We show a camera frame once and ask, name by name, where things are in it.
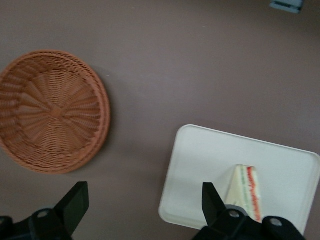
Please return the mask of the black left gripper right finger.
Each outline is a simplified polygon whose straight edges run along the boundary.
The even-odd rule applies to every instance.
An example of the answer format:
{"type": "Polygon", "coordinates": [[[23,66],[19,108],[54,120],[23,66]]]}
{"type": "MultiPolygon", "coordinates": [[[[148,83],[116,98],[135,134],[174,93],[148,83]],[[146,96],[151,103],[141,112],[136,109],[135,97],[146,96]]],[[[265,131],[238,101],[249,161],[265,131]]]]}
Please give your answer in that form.
{"type": "Polygon", "coordinates": [[[303,240],[287,219],[267,216],[261,223],[235,205],[225,205],[214,185],[202,184],[202,211],[207,223],[194,240],[303,240]]]}

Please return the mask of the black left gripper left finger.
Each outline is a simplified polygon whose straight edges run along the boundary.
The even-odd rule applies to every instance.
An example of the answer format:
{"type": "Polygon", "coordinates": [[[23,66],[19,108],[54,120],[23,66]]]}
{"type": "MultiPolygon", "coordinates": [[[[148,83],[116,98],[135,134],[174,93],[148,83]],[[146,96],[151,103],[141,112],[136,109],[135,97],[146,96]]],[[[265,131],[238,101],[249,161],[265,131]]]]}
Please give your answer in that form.
{"type": "Polygon", "coordinates": [[[16,223],[10,216],[1,216],[0,238],[2,240],[71,240],[89,205],[88,183],[77,182],[53,208],[40,209],[25,220],[16,223]]]}

